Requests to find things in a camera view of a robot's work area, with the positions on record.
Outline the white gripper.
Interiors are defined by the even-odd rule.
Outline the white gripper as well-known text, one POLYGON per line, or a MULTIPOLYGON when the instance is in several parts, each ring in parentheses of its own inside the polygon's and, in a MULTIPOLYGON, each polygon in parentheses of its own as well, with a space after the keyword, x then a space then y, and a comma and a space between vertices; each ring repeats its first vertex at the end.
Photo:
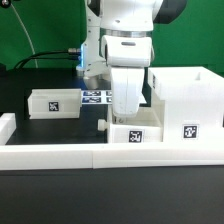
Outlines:
POLYGON ((126 124, 135 117, 140 104, 144 81, 143 68, 112 67, 110 69, 112 108, 116 124, 126 124))

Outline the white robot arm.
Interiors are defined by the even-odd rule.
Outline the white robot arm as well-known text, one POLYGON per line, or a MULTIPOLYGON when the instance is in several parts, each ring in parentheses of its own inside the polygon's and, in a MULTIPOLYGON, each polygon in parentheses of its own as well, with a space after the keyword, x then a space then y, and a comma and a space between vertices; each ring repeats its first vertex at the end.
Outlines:
POLYGON ((89 89, 100 79, 111 82, 116 118, 137 115, 145 69, 154 60, 154 26, 174 21, 187 1, 84 0, 87 36, 77 71, 89 89))

